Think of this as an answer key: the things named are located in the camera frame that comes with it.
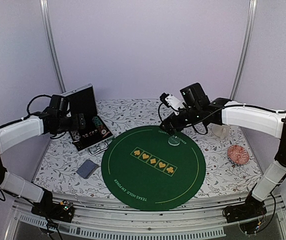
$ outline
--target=heart symbol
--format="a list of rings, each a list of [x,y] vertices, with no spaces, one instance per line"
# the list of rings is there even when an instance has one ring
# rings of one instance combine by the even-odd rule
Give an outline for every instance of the heart symbol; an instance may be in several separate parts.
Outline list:
[[[159,165],[159,167],[160,167],[161,169],[166,166],[166,164],[164,164],[164,163],[162,163],[162,162],[160,162],[158,165]]]
[[[174,172],[174,169],[173,169],[173,167],[171,166],[171,167],[166,168],[166,171],[167,171],[169,174],[172,174],[172,173]]]
[[[147,159],[147,158],[149,158],[149,155],[147,155],[147,154],[143,154],[143,159]]]

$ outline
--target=poker chip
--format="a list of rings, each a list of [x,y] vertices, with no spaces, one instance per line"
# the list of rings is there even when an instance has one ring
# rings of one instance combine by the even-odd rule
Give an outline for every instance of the poker chip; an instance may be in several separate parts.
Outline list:
[[[227,150],[229,160],[237,165],[243,165],[249,161],[249,153],[239,145],[232,145]]]

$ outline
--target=yellow curved line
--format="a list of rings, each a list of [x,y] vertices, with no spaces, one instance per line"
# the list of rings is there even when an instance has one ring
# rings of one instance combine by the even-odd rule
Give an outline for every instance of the yellow curved line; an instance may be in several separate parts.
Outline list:
[[[137,133],[139,133],[139,132],[145,132],[145,131],[151,131],[152,129],[146,129],[146,130],[141,130],[141,131],[137,131],[137,132],[133,132],[133,133],[131,133],[130,135],[127,135],[126,137],[124,137],[122,140],[120,140],[116,145],[115,145],[115,147],[113,147],[113,149],[112,149],[112,151],[111,151],[111,154],[109,155],[109,157],[108,157],[108,173],[111,175],[111,172],[110,172],[110,170],[109,170],[109,160],[111,159],[111,156],[112,156],[112,153],[113,153],[113,151],[114,151],[114,149],[116,148],[116,146],[121,142],[121,141],[123,141],[125,138],[127,138],[127,137],[129,137],[129,136],[131,136],[131,135],[133,135],[133,134],[137,134]]]
[[[156,202],[156,204],[163,204],[163,203],[167,203],[167,202],[170,202],[170,201],[172,201],[172,200],[175,200],[175,199],[177,199],[177,198],[180,198],[182,195],[184,195],[185,193],[187,193],[187,192],[189,191],[189,189],[191,189],[192,186],[195,184],[196,179],[197,179],[197,177],[198,177],[198,172],[199,172],[199,162],[198,162],[198,157],[197,157],[197,155],[196,155],[196,153],[195,153],[195,151],[194,151],[193,148],[192,148],[192,150],[193,150],[193,152],[194,152],[194,154],[195,154],[195,156],[196,156],[196,159],[197,159],[197,174],[196,174],[196,178],[195,178],[193,184],[192,184],[184,193],[180,194],[179,196],[177,196],[177,197],[175,197],[175,198],[173,198],[173,199],[167,200],[167,201],[159,201],[159,202]]]

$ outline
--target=green poker mat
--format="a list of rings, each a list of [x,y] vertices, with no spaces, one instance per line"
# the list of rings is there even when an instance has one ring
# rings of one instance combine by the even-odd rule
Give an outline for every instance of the green poker mat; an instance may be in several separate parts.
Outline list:
[[[203,184],[206,164],[197,144],[183,133],[178,146],[158,126],[141,126],[116,137],[101,169],[107,188],[121,202],[143,211],[165,211],[191,199]]]

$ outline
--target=table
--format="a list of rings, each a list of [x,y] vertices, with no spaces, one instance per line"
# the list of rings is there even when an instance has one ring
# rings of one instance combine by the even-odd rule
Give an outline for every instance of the table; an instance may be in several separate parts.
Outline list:
[[[159,125],[156,99],[100,100],[97,102],[98,114],[110,130],[118,136],[134,127]],[[171,110],[161,108],[162,117]],[[203,132],[202,126],[197,130]],[[249,192],[262,176],[257,160],[240,127],[232,126],[230,134],[224,140],[211,131],[207,135],[196,134],[192,128],[183,130],[202,150],[206,161],[206,176],[201,189],[194,198],[209,198]],[[66,134],[52,140],[37,173],[34,183],[54,193],[84,196],[97,199],[115,199],[106,187],[100,167],[89,179],[81,178],[76,170],[86,159],[100,165],[103,154],[79,156],[71,137]],[[242,166],[234,166],[227,157],[231,145],[243,146],[250,155],[250,160]]]

